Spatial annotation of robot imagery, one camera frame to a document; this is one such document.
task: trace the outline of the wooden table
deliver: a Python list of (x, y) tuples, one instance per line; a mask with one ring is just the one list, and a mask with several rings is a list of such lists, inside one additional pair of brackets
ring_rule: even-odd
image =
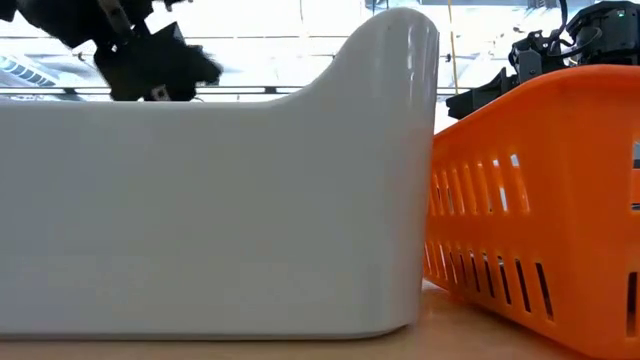
[(358, 341), (4, 342), (2, 360), (582, 359), (535, 333), (425, 286), (417, 325)]

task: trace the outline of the plastic basket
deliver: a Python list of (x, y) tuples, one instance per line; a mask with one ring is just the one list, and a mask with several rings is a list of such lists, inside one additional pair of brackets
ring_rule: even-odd
[(584, 354), (640, 358), (639, 142), (625, 66), (542, 76), (438, 134), (426, 278)]

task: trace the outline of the white container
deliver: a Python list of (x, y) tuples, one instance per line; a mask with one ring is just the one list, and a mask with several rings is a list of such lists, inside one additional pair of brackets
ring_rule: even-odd
[(438, 32), (395, 9), (266, 103), (0, 104), (0, 333), (349, 338), (416, 320)]

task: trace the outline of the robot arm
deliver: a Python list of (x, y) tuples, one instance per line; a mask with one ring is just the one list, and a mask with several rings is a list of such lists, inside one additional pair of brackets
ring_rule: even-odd
[[(222, 69), (185, 43), (177, 23), (151, 34), (145, 19), (152, 1), (0, 0), (0, 19), (12, 21), (19, 11), (70, 48), (93, 41), (95, 63), (116, 101), (189, 101), (197, 83), (217, 84)], [(170, 8), (183, 0), (162, 1)]]

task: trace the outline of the orange basket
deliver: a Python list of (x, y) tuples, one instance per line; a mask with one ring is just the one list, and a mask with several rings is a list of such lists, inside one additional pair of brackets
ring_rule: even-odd
[(584, 354), (640, 358), (639, 99), (639, 67), (585, 66), (436, 135), (426, 278)]

